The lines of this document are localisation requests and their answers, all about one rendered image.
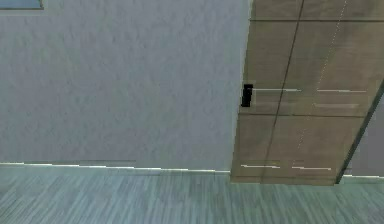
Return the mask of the brown wooden room door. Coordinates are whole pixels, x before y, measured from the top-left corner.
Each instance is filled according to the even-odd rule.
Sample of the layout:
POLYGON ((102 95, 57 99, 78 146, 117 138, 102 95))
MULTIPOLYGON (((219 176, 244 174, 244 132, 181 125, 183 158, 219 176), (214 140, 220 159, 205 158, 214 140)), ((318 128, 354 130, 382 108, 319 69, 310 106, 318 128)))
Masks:
POLYGON ((252 0, 230 179, 332 186, 384 94, 384 0, 252 0))

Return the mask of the blue framed wall picture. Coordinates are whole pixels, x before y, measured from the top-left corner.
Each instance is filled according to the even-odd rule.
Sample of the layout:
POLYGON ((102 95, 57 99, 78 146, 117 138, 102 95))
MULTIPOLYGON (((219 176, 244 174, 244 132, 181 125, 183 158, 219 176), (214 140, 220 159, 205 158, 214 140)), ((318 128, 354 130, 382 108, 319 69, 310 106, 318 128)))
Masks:
POLYGON ((0 0, 0 10, 43 9, 42 0, 0 0))

